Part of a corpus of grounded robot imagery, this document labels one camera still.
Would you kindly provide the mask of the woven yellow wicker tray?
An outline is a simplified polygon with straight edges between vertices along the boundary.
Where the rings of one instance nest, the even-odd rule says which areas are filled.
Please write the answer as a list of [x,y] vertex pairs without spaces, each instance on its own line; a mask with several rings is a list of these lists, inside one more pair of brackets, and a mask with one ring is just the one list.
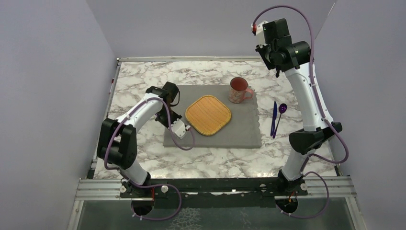
[[185,117],[198,133],[212,136],[231,120],[231,111],[215,96],[204,95],[185,110]]

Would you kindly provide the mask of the grey scalloped cloth placemat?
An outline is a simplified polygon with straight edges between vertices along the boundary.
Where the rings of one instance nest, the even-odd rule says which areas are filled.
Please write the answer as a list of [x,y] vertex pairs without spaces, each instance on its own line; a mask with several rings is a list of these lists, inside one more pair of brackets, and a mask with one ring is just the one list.
[[194,130],[195,147],[255,149],[262,146],[255,96],[235,104],[228,99],[230,89],[228,85],[178,85],[178,88],[180,103],[173,108],[173,111],[182,116],[184,123],[188,123],[185,116],[187,107],[205,95],[216,97],[231,111],[230,121],[216,134],[204,136]]

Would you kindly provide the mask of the pink patterned cup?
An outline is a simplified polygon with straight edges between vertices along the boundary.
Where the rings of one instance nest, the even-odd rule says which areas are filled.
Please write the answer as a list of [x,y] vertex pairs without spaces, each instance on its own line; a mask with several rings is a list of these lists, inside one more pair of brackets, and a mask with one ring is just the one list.
[[246,99],[251,99],[254,96],[254,91],[249,88],[248,82],[242,77],[234,77],[230,81],[230,90],[228,99],[234,104],[242,103]]

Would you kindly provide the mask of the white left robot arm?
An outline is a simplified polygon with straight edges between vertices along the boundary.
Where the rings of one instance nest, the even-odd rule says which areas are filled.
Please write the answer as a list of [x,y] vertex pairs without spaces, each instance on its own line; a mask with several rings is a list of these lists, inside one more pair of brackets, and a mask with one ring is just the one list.
[[169,131],[173,142],[184,138],[191,127],[172,110],[173,101],[179,95],[179,88],[172,82],[166,82],[162,88],[151,86],[124,115],[116,119],[106,118],[102,122],[97,157],[104,161],[107,170],[117,170],[132,182],[133,192],[140,197],[148,195],[151,185],[150,173],[136,159],[137,133],[154,117]]

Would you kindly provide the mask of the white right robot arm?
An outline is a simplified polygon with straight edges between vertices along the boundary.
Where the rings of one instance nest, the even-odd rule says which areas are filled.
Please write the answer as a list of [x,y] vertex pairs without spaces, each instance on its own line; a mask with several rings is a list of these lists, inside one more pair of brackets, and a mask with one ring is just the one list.
[[278,173],[277,191],[288,195],[302,178],[308,157],[329,138],[342,131],[334,122],[323,101],[315,74],[312,47],[305,41],[293,43],[285,19],[263,21],[252,25],[257,38],[256,52],[269,70],[288,79],[302,115],[303,128],[289,135],[292,151]]

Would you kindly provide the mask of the purple iridescent spoon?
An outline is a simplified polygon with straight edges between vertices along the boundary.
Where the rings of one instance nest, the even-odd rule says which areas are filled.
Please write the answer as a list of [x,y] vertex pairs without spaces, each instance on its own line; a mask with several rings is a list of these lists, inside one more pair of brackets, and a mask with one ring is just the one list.
[[280,104],[280,106],[279,106],[279,108],[278,108],[278,111],[279,111],[279,114],[280,114],[280,115],[279,115],[279,118],[278,118],[278,122],[277,122],[276,128],[275,128],[275,130],[274,130],[274,132],[273,132],[272,138],[275,138],[275,137],[276,137],[276,133],[277,133],[278,126],[279,126],[279,123],[280,123],[280,119],[281,119],[281,117],[282,117],[282,114],[285,113],[286,110],[287,110],[287,104],[285,104],[285,103]]

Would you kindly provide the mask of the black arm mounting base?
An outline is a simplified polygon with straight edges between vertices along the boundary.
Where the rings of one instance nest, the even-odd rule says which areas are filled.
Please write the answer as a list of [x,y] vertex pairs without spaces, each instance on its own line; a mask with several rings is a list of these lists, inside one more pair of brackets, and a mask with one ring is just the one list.
[[136,205],[157,209],[269,207],[276,199],[307,195],[305,182],[285,183],[276,177],[151,179],[152,188],[139,188],[121,182],[120,198],[129,198]]

